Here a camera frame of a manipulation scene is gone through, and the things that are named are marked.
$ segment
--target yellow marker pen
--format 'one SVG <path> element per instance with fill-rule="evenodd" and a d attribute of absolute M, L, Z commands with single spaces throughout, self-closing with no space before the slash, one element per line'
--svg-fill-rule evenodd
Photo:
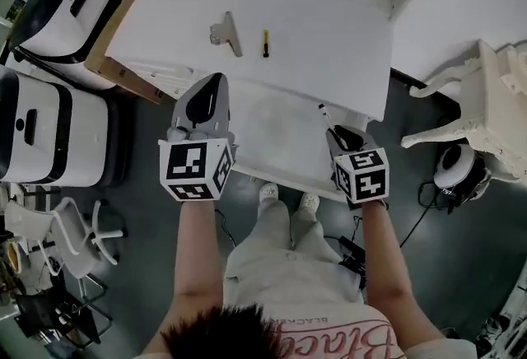
<path fill-rule="evenodd" d="M 269 57 L 269 30 L 263 30 L 263 55 Z"/>

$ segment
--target chair leg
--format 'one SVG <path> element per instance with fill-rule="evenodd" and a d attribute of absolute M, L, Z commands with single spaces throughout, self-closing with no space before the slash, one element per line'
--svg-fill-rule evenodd
<path fill-rule="evenodd" d="M 117 265 L 117 260 L 108 252 L 105 246 L 104 239 L 113 239 L 118 237 L 123 237 L 123 231 L 99 231 L 99 212 L 102 202 L 100 200 L 96 201 L 95 206 L 93 207 L 93 215 L 91 217 L 91 229 L 95 235 L 92 242 L 97 245 L 99 251 L 108 259 L 112 265 Z"/>
<path fill-rule="evenodd" d="M 457 119 L 440 128 L 431 129 L 414 135 L 408 135 L 401 140 L 401 146 L 409 148 L 420 142 L 446 142 L 466 138 L 477 124 L 473 120 Z"/>
<path fill-rule="evenodd" d="M 460 82 L 463 77 L 466 77 L 472 72 L 476 72 L 478 69 L 480 69 L 480 67 L 481 62 L 479 59 L 473 58 L 467 60 L 462 66 L 447 68 L 428 81 L 428 85 L 425 88 L 420 90 L 417 87 L 412 86 L 410 88 L 410 96 L 416 97 L 418 99 L 431 96 L 443 88 L 446 84 L 451 82 Z"/>
<path fill-rule="evenodd" d="M 86 280 L 89 280 L 95 286 L 100 288 L 100 292 L 96 296 L 93 296 L 93 297 L 90 297 L 90 298 L 87 296 L 87 294 L 86 294 L 86 286 L 85 286 L 85 283 L 84 283 L 84 280 L 83 280 L 84 278 Z M 90 305 L 93 302 L 99 300 L 101 297 L 103 297 L 106 294 L 106 291 L 108 290 L 108 288 L 106 287 L 106 285 L 103 282 L 100 282 L 97 278 L 95 278 L 91 274 L 87 274 L 85 277 L 79 278 L 78 285 L 79 285 L 79 292 L 81 293 L 81 299 L 85 303 L 85 305 Z"/>
<path fill-rule="evenodd" d="M 104 242 L 101 239 L 97 238 L 97 236 L 95 237 L 95 239 L 93 241 L 97 245 L 97 247 L 99 248 L 100 252 L 106 257 L 106 259 L 108 259 L 108 261 L 112 265 L 117 265 L 117 259 L 115 259 L 112 256 L 112 254 L 110 252 L 108 252 Z"/>
<path fill-rule="evenodd" d="M 499 170 L 492 171 L 491 179 L 500 180 L 501 182 L 507 182 L 509 184 L 517 184 L 521 181 L 520 178 L 517 178 L 512 173 Z"/>
<path fill-rule="evenodd" d="M 53 265 L 51 264 L 51 261 L 49 261 L 49 256 L 46 254 L 46 251 L 45 251 L 44 244 L 43 244 L 42 240 L 37 240 L 37 243 L 39 244 L 40 252 L 42 252 L 42 256 L 44 256 L 44 261 L 45 261 L 46 265 L 48 266 L 49 274 L 51 274 L 53 277 L 57 277 L 60 274 L 60 270 L 62 269 L 62 265 L 57 271 L 55 271 L 54 268 L 53 268 Z"/>

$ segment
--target gray pants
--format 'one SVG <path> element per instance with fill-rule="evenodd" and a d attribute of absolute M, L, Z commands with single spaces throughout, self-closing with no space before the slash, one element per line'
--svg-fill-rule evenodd
<path fill-rule="evenodd" d="M 299 209 L 289 220 L 282 201 L 266 199 L 258 208 L 258 220 L 249 236 L 229 255 L 226 276 L 235 277 L 237 270 L 277 252 L 295 251 L 309 259 L 339 263 L 342 258 L 324 239 L 322 225 L 314 214 Z"/>

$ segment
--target white box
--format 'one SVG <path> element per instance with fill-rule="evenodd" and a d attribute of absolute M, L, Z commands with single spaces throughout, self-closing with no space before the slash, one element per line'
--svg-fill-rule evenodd
<path fill-rule="evenodd" d="M 384 148 L 333 159 L 337 186 L 354 204 L 388 197 L 389 164 Z"/>
<path fill-rule="evenodd" d="M 159 141 L 159 178 L 178 201 L 218 200 L 234 159 L 226 138 Z"/>

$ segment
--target white t-shirt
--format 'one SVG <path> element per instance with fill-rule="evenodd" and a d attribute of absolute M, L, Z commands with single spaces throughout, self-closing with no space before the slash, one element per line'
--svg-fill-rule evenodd
<path fill-rule="evenodd" d="M 265 318 L 278 325 L 282 359 L 477 358 L 472 343 L 447 338 L 402 352 L 386 317 L 364 305 L 358 276 L 334 263 L 304 260 L 297 253 L 284 261 L 277 254 L 237 274 L 236 282 L 227 281 L 224 303 L 263 305 Z M 166 354 L 140 358 L 171 359 Z"/>

